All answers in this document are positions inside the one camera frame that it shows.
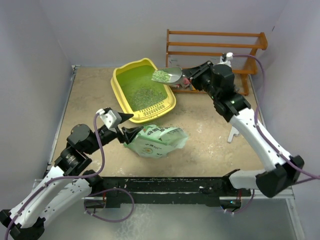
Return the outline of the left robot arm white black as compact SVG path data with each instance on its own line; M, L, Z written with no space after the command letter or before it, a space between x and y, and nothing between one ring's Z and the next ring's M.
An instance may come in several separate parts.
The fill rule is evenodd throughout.
M92 162L88 156L99 150L104 165L104 145L115 139L121 144L131 143L143 127L118 126L132 117L131 113L102 108L93 118L100 118L104 123L102 127L90 129L86 124L75 125L65 149L43 180L17 206L1 210L0 222L6 227L4 238L37 240L71 205L83 197L101 194L103 178L98 171L86 169Z

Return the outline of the silver metal scoop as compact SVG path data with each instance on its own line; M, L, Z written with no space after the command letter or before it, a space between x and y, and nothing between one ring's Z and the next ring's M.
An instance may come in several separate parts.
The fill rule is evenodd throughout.
M168 86L183 85L184 75L183 70L179 66L166 67L158 69L151 75L151 80Z

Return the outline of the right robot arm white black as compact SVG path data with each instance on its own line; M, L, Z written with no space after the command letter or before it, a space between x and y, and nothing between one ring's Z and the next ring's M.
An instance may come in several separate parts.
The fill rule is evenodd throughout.
M262 170L231 173L222 183L226 195L233 196L240 189L252 189L272 198L297 182L305 165L303 158L292 156L255 118L249 102L235 90L235 75L230 64L208 61L183 69L182 74L196 90L210 96L217 113L239 131L263 164Z

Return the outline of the green cat litter bag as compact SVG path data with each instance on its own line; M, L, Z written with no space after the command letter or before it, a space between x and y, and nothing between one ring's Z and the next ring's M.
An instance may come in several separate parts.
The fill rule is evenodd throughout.
M128 148L143 158L163 158L168 153L182 149L188 135L179 127L159 127L155 124L146 125L129 144Z

